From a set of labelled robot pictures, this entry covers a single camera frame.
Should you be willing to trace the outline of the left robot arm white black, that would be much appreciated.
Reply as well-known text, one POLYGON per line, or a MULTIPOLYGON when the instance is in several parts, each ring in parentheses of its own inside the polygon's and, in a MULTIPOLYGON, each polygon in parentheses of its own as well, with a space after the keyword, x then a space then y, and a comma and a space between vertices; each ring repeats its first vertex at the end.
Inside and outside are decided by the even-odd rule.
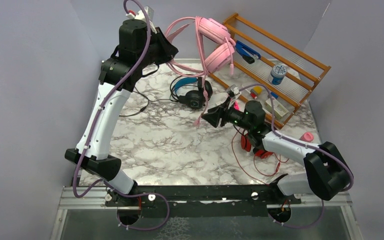
POLYGON ((158 28, 138 19, 125 20, 119 28, 119 44, 101 64, 94 107, 87 127, 75 148, 64 157, 79 169, 100 177, 118 191, 124 205, 137 200, 136 182, 122 170, 122 161, 109 154, 112 135, 122 108, 136 83, 146 77, 144 68, 173 59, 178 49, 158 28))

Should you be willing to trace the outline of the blue white round container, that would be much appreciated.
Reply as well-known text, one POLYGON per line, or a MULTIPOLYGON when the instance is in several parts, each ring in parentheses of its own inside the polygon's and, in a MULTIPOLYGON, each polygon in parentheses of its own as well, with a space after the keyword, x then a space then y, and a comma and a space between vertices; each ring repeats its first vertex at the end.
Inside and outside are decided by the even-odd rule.
POLYGON ((280 85, 288 72, 284 65, 276 64, 272 67, 268 76, 268 81, 273 85, 280 85))

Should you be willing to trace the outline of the blue black tool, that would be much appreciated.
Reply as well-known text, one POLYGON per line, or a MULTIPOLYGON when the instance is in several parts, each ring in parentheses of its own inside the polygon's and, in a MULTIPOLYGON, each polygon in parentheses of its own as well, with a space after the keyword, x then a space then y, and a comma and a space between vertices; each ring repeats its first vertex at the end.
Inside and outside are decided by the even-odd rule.
POLYGON ((236 41, 235 50, 248 64, 253 64, 256 60, 261 59, 261 55, 256 50, 239 40, 236 41))

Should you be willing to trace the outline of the yellow red small block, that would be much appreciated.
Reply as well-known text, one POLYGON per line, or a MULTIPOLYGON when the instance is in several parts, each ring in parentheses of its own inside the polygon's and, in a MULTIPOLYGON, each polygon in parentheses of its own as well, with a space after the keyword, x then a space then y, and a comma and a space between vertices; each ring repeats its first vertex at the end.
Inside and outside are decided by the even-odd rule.
POLYGON ((253 99, 257 99, 258 96, 262 93, 263 89, 262 87, 260 86, 254 86, 251 90, 250 90, 250 96, 253 98, 253 99))

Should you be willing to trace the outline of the white small box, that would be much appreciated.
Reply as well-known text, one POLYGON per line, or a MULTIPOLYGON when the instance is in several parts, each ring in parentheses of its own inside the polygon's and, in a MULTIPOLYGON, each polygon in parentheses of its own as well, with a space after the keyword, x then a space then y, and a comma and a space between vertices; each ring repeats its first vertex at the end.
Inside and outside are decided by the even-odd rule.
POLYGON ((277 120, 283 119, 286 115, 288 115, 290 112, 289 110, 281 104, 277 99, 270 97, 268 98, 264 104, 264 108, 271 112, 274 112, 274 116, 277 120))

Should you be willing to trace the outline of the pink headphones with cable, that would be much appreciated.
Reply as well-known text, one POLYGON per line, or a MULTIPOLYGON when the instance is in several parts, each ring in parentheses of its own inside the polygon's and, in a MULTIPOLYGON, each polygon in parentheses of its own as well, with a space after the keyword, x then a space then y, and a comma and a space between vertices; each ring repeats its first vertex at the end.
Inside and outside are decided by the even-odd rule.
POLYGON ((204 83, 206 77, 217 72, 222 67, 229 65, 230 73, 234 72, 234 52, 236 41, 226 26, 212 18, 202 16, 187 16, 173 21, 166 29, 164 36, 172 43, 187 27, 194 27, 195 45, 197 48, 201 69, 188 67, 175 60, 167 63, 167 66, 176 74, 185 77, 191 73, 192 77, 201 77, 204 83))

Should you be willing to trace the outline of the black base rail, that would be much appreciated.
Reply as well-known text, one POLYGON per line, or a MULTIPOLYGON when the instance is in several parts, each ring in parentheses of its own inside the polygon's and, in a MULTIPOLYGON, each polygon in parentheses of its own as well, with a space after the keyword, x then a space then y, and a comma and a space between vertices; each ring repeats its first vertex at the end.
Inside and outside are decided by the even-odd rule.
POLYGON ((140 185, 136 193, 129 198, 108 190, 105 206, 145 218, 267 217, 268 208, 301 203, 264 184, 140 185))

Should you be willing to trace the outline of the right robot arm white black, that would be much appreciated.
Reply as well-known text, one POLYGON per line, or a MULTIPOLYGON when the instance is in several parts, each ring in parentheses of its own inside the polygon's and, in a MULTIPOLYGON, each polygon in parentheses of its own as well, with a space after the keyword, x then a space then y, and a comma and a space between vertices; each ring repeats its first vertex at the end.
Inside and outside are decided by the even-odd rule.
POLYGON ((248 101, 243 111, 225 101, 202 116, 215 128, 227 123, 242 128, 254 148, 280 154, 304 167, 304 173, 287 174, 271 183, 268 196, 276 204, 295 194, 314 194, 329 201, 353 185, 354 176, 333 143, 314 144, 288 137, 275 130, 265 118, 263 106, 255 100, 248 101))

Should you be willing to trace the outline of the small pink cup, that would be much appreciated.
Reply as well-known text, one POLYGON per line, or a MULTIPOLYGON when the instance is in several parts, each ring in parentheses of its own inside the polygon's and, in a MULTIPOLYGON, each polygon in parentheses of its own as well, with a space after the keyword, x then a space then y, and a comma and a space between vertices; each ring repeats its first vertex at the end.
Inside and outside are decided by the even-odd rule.
POLYGON ((314 141, 314 135, 311 132, 305 132, 301 137, 301 141, 312 143, 314 141))

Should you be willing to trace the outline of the orange wooden rack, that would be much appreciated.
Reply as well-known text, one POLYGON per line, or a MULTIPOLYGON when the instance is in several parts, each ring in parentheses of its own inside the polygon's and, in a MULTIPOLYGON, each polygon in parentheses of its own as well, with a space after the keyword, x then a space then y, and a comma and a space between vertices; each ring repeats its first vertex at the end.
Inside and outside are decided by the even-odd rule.
POLYGON ((224 88, 236 84, 245 87, 250 84, 263 84, 284 105, 289 114, 281 120, 274 117, 277 128, 282 128, 306 102, 331 66, 322 63, 288 42, 280 39, 255 23, 234 13, 223 21, 235 41, 241 41, 261 55, 253 64, 246 63, 236 52, 234 55, 234 75, 229 67, 212 73, 210 76, 224 88), (274 65, 287 68, 281 84, 273 85, 268 81, 274 65))

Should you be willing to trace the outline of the pink highlighter marker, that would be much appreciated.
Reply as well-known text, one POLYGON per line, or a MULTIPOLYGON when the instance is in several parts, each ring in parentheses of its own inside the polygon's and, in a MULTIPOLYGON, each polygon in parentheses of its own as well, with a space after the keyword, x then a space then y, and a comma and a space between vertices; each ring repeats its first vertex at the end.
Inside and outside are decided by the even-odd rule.
POLYGON ((240 107, 238 105, 238 103, 235 101, 234 104, 233 104, 233 107, 236 109, 236 110, 240 110, 240 107))

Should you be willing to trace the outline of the black blue headphones with cable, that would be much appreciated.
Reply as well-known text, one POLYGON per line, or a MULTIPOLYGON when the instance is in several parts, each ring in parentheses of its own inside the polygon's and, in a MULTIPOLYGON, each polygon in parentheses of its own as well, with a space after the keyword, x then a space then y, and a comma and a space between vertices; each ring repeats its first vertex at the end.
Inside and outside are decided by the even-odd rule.
POLYGON ((192 77, 192 74, 186 76, 179 75, 170 83, 170 96, 169 98, 162 98, 154 100, 154 102, 169 100, 174 103, 179 103, 189 107, 192 110, 199 110, 207 105, 204 91, 207 93, 207 99, 210 100, 214 91, 211 83, 204 80, 202 77, 192 77), (182 87, 194 87, 184 95, 179 95, 178 90, 182 87))

